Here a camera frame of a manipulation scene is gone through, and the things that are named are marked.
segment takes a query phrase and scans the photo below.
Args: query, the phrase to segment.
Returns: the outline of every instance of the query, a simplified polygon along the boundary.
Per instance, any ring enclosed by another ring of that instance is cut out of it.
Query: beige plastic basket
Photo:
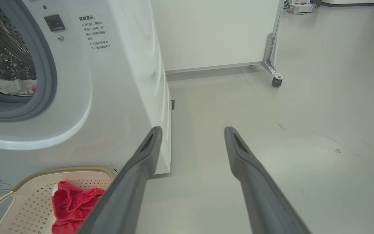
[[[113,181],[113,173],[101,167],[68,167],[27,177],[11,192],[0,197],[0,204],[12,197],[12,203],[0,221],[0,233],[52,233],[56,218],[51,192],[60,181],[70,182],[84,191],[91,188],[106,190]]]

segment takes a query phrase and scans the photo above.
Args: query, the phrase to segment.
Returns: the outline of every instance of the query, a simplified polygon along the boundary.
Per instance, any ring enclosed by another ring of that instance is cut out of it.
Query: red towel
[[[96,203],[104,194],[100,188],[83,191],[66,181],[58,183],[58,190],[52,197],[57,218],[52,226],[53,234],[75,234]]]

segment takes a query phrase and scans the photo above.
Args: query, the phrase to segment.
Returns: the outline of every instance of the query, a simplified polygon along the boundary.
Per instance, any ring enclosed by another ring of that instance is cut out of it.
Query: caster wheel
[[[282,80],[278,80],[275,77],[272,79],[272,86],[279,87],[282,84]]]

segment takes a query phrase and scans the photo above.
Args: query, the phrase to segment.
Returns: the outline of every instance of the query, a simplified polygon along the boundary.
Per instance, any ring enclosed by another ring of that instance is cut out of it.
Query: white washing machine
[[[0,0],[0,180],[119,171],[153,126],[168,173],[170,107],[150,0]]]

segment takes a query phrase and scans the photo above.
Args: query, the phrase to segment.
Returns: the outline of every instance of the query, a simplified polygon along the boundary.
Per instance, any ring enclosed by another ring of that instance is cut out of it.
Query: gray floor
[[[374,6],[284,12],[279,34],[280,88],[262,67],[168,75],[172,171],[148,181],[137,233],[251,232],[229,125],[313,233],[374,233]]]

